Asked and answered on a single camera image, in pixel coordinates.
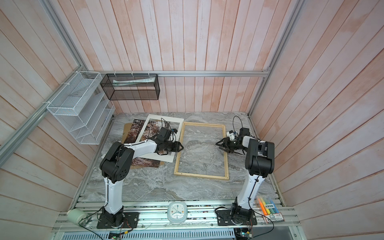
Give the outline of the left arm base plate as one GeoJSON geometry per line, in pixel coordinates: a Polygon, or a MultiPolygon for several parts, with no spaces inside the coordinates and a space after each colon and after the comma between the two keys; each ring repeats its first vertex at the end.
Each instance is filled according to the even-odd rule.
{"type": "Polygon", "coordinates": [[[138,225],[139,215],[140,213],[138,212],[118,212],[115,215],[103,212],[99,218],[97,229],[134,229],[138,225]]]}

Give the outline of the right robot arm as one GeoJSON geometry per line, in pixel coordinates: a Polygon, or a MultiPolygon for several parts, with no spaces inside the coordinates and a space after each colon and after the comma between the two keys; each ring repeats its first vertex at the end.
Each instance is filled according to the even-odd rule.
{"type": "Polygon", "coordinates": [[[261,184],[272,174],[275,168],[275,144],[253,137],[248,128],[241,128],[240,132],[229,131],[226,137],[216,142],[221,150],[235,154],[241,150],[245,156],[247,178],[239,195],[235,198],[231,208],[231,220],[235,224],[245,224],[251,221],[254,211],[253,203],[261,184]]]}

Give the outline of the light wooden picture frame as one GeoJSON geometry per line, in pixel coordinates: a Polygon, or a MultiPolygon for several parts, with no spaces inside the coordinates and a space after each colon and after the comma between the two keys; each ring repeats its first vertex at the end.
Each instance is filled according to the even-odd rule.
{"type": "MultiPolygon", "coordinates": [[[[222,129],[222,135],[223,138],[226,137],[226,126],[220,125],[220,124],[207,124],[207,123],[194,123],[194,122],[183,122],[182,128],[180,130],[181,136],[180,136],[180,142],[183,142],[184,139],[184,132],[186,126],[197,126],[197,127],[209,127],[209,128],[221,128],[222,129]]],[[[179,165],[180,165],[180,159],[181,159],[181,153],[177,153],[175,168],[174,168],[174,174],[177,176],[184,176],[184,177],[195,177],[195,178],[204,178],[204,179],[213,179],[213,180],[225,180],[228,181],[230,179],[229,176],[229,166],[228,166],[228,154],[224,153],[224,167],[225,167],[225,175],[224,176],[212,176],[212,175],[202,175],[202,174],[192,174],[192,173],[181,173],[179,172],[179,165]]]]}

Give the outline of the white photo mat board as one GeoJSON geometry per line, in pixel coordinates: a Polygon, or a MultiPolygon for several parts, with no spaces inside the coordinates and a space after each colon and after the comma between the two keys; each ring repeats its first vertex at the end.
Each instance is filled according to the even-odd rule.
{"type": "MultiPolygon", "coordinates": [[[[151,120],[157,120],[161,122],[161,119],[166,120],[167,122],[171,123],[178,123],[178,133],[176,134],[176,141],[180,139],[181,135],[181,130],[182,130],[182,125],[184,122],[184,119],[182,118],[174,118],[174,117],[167,117],[167,116],[159,116],[159,115],[153,115],[149,114],[141,131],[139,132],[138,139],[136,140],[136,143],[139,143],[142,136],[144,135],[145,129],[147,127],[147,124],[151,120]]],[[[157,161],[162,161],[162,162],[168,162],[172,163],[174,161],[175,153],[169,152],[167,155],[158,155],[157,153],[148,153],[145,155],[139,156],[139,158],[144,158],[144,159],[150,159],[150,160],[157,160],[157,161]]]]}

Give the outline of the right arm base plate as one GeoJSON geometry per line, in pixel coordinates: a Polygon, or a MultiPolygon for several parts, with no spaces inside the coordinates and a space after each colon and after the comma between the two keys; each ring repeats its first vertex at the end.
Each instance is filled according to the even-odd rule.
{"type": "Polygon", "coordinates": [[[235,225],[257,225],[257,219],[254,214],[251,215],[251,218],[248,220],[247,217],[241,216],[238,214],[232,214],[231,210],[228,209],[218,209],[215,210],[217,216],[217,222],[219,226],[235,226],[235,225]]]}

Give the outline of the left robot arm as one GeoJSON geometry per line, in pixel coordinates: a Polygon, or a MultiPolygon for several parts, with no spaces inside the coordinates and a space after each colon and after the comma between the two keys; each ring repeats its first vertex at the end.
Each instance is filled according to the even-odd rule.
{"type": "Polygon", "coordinates": [[[102,208],[101,219],[106,220],[111,227],[121,227],[124,222],[123,180],[130,171],[133,159],[151,153],[161,156],[163,151],[166,155],[169,152],[180,152],[184,149],[183,145],[175,138],[169,139],[177,132],[176,129],[162,127],[158,134],[144,141],[134,144],[119,142],[112,144],[100,163],[106,187],[106,203],[102,208]]]}

